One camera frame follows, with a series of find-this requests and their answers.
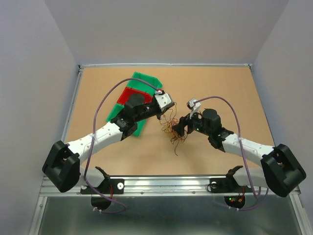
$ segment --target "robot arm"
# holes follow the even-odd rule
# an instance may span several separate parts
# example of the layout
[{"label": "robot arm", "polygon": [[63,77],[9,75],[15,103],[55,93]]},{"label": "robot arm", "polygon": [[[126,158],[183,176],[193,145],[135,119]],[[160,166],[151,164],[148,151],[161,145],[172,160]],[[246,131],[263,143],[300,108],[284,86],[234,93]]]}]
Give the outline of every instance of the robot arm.
[{"label": "robot arm", "polygon": [[[164,91],[157,91],[152,101],[145,104],[142,95],[130,96],[124,109],[95,132],[92,153],[129,137],[137,129],[137,122],[153,116],[160,119],[172,106],[174,102]],[[60,192],[70,190],[83,176],[85,169],[80,165],[88,158],[91,141],[92,134],[89,134],[67,144],[58,141],[52,146],[43,172]],[[94,187],[98,187],[106,178],[108,174],[99,167],[88,170],[87,179]]]},{"label": "robot arm", "polygon": [[[200,114],[200,103],[195,99],[191,99],[187,106],[191,113],[179,119],[179,123],[173,126],[174,131],[183,136],[187,126],[187,134],[193,131],[203,133],[214,148],[242,156],[238,135],[222,127],[221,118],[215,110],[205,109]],[[249,170],[255,186],[269,188],[278,196],[286,197],[306,178],[304,169],[287,146],[280,144],[273,147],[241,140],[246,159],[261,167]],[[237,166],[226,174],[226,178],[211,185],[211,191],[231,192],[248,185],[246,169]]]}]

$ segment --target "wooden table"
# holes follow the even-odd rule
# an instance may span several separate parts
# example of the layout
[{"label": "wooden table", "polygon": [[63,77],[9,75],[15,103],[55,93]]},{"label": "wooden table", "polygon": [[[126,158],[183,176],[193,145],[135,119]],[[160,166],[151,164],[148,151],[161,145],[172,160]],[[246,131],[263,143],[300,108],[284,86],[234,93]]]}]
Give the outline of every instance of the wooden table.
[{"label": "wooden table", "polygon": [[[79,139],[92,132],[95,110],[103,96],[117,82],[131,77],[133,72],[157,77],[164,90],[177,103],[177,117],[189,111],[186,102],[219,95],[234,107],[241,125],[242,136],[251,141],[273,145],[249,68],[233,67],[168,67],[168,68],[86,68],[77,94],[67,141]],[[126,86],[120,85],[108,97],[97,118],[97,128],[106,118]],[[221,100],[207,100],[204,108],[216,109],[222,124],[237,133],[231,109]],[[225,174],[237,165],[241,157],[214,149],[203,134],[192,133],[184,143],[179,143],[177,154],[168,135],[162,132],[156,117],[147,120],[140,137],[108,146],[92,157],[90,166],[99,166],[111,175],[186,175]]]}]

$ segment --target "gray wall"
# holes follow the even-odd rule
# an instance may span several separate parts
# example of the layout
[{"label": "gray wall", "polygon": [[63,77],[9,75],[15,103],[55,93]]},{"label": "gray wall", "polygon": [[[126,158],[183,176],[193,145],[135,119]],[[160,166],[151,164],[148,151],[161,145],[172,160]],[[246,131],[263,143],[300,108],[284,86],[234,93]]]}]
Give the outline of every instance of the gray wall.
[{"label": "gray wall", "polygon": [[300,185],[313,225],[313,1],[290,0],[252,66],[275,143],[307,173]]},{"label": "gray wall", "polygon": [[1,1],[0,234],[28,234],[76,63],[43,0]]},{"label": "gray wall", "polygon": [[288,0],[45,0],[78,64],[252,63]]}]

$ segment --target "wire bundle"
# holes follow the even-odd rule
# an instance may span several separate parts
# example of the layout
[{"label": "wire bundle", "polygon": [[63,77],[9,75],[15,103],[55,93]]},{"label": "wire bundle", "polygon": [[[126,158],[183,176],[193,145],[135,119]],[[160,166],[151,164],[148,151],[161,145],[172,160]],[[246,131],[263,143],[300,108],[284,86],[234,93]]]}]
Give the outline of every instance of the wire bundle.
[{"label": "wire bundle", "polygon": [[184,142],[186,140],[188,135],[187,135],[187,132],[185,131],[184,136],[179,136],[177,134],[177,132],[173,130],[173,126],[179,123],[178,119],[175,118],[175,116],[177,114],[176,103],[175,103],[175,114],[173,117],[172,117],[172,114],[173,114],[174,110],[173,109],[170,109],[170,110],[172,110],[172,112],[170,114],[169,119],[167,119],[166,116],[163,115],[162,117],[164,118],[165,122],[162,123],[160,120],[160,124],[163,125],[162,131],[166,134],[169,134],[169,136],[171,137],[171,140],[170,140],[171,144],[174,145],[175,143],[177,143],[175,146],[175,149],[174,149],[174,153],[176,154],[176,156],[178,156],[178,154],[176,153],[176,148],[177,148],[179,142]]}]

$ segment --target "gray floor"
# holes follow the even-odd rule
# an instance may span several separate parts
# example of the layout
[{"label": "gray floor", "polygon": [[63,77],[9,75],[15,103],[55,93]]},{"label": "gray floor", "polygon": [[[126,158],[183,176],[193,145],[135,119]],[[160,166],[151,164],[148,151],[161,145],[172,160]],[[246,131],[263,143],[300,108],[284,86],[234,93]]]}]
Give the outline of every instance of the gray floor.
[{"label": "gray floor", "polygon": [[[255,199],[246,197],[247,203]],[[219,205],[222,197],[120,198],[129,210],[93,212],[89,197],[49,198],[41,235],[298,235],[289,197],[270,195],[251,211]]]}]

